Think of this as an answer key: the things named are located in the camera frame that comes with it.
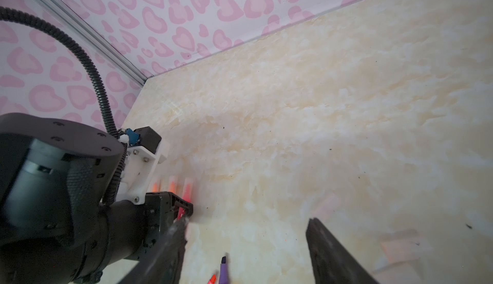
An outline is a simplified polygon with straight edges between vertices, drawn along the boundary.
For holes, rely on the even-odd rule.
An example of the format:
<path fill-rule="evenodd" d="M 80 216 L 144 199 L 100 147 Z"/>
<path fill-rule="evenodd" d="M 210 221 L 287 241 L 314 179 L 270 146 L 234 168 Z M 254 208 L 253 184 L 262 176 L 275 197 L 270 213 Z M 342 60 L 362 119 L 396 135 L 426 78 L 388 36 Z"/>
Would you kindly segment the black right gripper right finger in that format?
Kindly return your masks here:
<path fill-rule="evenodd" d="M 311 218 L 306 239 L 316 284 L 377 284 L 318 218 Z"/>

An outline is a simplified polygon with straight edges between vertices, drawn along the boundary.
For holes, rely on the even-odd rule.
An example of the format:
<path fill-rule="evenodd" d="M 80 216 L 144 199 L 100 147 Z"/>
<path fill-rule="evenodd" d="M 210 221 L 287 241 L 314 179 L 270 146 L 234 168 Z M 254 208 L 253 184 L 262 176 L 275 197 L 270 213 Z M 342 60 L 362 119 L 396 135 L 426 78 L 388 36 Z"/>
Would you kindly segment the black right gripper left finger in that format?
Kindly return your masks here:
<path fill-rule="evenodd" d="M 186 228 L 189 219 L 173 223 L 149 253 L 119 284 L 179 283 L 186 251 Z"/>

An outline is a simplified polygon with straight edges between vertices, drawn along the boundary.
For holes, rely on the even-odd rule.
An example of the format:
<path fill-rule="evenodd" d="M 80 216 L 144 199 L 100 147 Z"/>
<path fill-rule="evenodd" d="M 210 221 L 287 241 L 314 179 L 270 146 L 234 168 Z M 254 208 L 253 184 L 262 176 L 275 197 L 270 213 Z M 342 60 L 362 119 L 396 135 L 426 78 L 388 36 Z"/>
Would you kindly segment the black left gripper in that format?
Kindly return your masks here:
<path fill-rule="evenodd" d="M 96 231 L 78 249 L 77 280 L 100 280 L 120 260 L 137 265 L 173 223 L 192 214 L 193 204 L 168 191 L 147 193 L 142 205 L 123 200 L 100 209 Z"/>

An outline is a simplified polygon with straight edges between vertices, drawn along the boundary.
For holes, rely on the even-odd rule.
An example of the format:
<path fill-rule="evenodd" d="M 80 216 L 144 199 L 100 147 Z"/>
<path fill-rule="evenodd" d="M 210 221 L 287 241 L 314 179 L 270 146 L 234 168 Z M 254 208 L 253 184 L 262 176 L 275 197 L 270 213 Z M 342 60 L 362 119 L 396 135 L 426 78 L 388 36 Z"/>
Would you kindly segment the clear pen cap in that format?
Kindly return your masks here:
<path fill-rule="evenodd" d="M 327 221 L 342 205 L 342 200 L 334 193 L 330 193 L 313 213 L 314 218 Z"/>
<path fill-rule="evenodd" d="M 399 262 L 372 272 L 372 277 L 382 284 L 420 284 L 424 283 L 417 270 L 417 262 Z"/>
<path fill-rule="evenodd" d="M 417 230 L 386 234 L 381 239 L 381 248 L 389 263 L 417 260 L 433 249 L 428 239 Z"/>

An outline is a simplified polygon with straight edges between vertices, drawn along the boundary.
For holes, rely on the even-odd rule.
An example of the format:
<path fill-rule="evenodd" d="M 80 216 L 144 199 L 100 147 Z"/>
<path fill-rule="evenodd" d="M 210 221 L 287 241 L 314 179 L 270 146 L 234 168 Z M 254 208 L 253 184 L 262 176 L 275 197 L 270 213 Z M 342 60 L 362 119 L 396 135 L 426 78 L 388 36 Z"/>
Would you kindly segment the pink highlighter pen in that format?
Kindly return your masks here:
<path fill-rule="evenodd" d="M 195 183 L 194 178 L 192 178 L 192 177 L 186 177 L 185 178 L 184 185 L 182 188 L 181 198 L 188 203 L 191 203 L 194 183 Z M 179 208 L 177 219 L 179 220 L 183 216 L 186 216 L 186 213 L 187 213 L 187 211 L 184 208 Z"/>
<path fill-rule="evenodd" d="M 216 275 L 212 275 L 207 284 L 215 284 L 216 283 Z"/>

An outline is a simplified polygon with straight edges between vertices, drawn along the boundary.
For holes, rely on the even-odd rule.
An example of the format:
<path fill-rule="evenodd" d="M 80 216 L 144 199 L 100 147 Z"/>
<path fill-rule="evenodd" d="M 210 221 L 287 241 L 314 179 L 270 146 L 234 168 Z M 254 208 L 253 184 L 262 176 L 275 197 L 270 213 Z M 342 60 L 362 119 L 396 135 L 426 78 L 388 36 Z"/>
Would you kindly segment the orange highlighter pen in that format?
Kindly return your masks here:
<path fill-rule="evenodd" d="M 152 193 L 158 193 L 160 192 L 160 181 L 156 180 L 152 183 L 151 185 L 151 192 Z"/>
<path fill-rule="evenodd" d="M 172 194 L 177 193 L 178 177 L 170 176 L 168 181 L 168 192 Z"/>

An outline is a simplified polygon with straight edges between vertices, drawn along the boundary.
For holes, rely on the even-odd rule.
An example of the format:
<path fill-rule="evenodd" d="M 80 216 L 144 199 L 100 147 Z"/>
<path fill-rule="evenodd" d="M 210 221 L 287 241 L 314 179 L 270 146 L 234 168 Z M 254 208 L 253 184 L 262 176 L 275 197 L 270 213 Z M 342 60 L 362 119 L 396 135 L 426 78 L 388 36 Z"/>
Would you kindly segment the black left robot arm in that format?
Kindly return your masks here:
<path fill-rule="evenodd" d="M 178 283 L 193 205 L 149 192 L 169 145 L 150 127 L 118 138 L 69 120 L 1 117 L 1 282 Z"/>

